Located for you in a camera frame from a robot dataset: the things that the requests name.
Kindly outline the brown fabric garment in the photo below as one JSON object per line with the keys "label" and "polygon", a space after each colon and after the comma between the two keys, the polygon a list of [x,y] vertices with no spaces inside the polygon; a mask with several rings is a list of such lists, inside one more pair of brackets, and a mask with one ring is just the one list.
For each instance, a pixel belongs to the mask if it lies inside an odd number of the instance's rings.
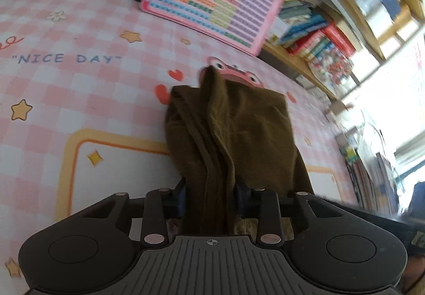
{"label": "brown fabric garment", "polygon": [[224,79],[214,67],[199,87],[171,89],[165,136],[186,182],[184,234],[255,235],[257,220],[235,208],[240,183],[279,196],[312,192],[284,96]]}

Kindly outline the wooden bookshelf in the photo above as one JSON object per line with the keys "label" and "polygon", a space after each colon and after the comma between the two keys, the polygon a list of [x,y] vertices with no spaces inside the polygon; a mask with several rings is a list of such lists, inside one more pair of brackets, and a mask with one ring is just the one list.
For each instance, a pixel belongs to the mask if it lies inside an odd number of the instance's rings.
{"label": "wooden bookshelf", "polygon": [[[365,79],[361,81],[354,74],[350,74],[350,77],[354,82],[354,89],[359,87],[366,79],[369,79],[373,74],[377,72],[383,65],[389,63],[393,55],[399,53],[404,48],[404,45],[419,35],[419,31],[424,31],[424,13],[420,12],[420,16],[416,16],[416,10],[419,8],[419,2],[417,0],[407,0],[401,4],[401,12],[396,18],[396,21],[392,26],[386,28],[384,33],[380,37],[375,37],[372,34],[372,29],[368,25],[365,17],[361,14],[360,9],[354,3],[354,0],[318,0],[321,4],[317,7],[318,12],[322,13],[324,17],[330,21],[340,23],[344,21],[349,28],[352,35],[355,36],[359,44],[369,51],[371,55],[379,63],[376,69],[373,69]],[[416,20],[418,22],[419,29],[412,33],[406,40],[401,38],[401,31],[407,28],[409,23],[413,23]],[[392,37],[398,37],[401,40],[401,46],[396,49],[396,52],[391,56],[386,56],[382,52],[382,45],[390,40]],[[276,59],[279,59],[280,63],[283,63],[287,67],[296,71],[299,75],[304,76],[313,85],[322,90],[331,101],[344,98],[354,89],[349,89],[345,94],[335,94],[331,90],[327,89],[326,86],[321,83],[313,72],[308,69],[306,61],[300,58],[300,55],[291,55],[287,50],[284,50],[282,45],[273,45],[266,41],[260,55],[269,54]]]}

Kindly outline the red boxed book set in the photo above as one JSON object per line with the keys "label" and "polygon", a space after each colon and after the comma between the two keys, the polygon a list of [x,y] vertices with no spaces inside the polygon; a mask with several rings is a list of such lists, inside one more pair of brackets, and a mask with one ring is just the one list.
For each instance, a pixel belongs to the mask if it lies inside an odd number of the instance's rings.
{"label": "red boxed book set", "polygon": [[334,24],[309,32],[289,45],[287,51],[304,60],[314,77],[334,94],[350,77],[353,68],[350,57],[356,52]]}

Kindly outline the pink checkered table mat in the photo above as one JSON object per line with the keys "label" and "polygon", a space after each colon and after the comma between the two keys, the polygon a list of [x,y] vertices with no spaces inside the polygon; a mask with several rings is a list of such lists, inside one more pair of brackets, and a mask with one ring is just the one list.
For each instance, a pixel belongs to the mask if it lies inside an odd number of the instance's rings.
{"label": "pink checkered table mat", "polygon": [[210,63],[285,95],[314,190],[354,203],[326,103],[262,60],[132,0],[1,0],[1,293],[23,294],[23,242],[117,192],[175,186],[171,87]]}

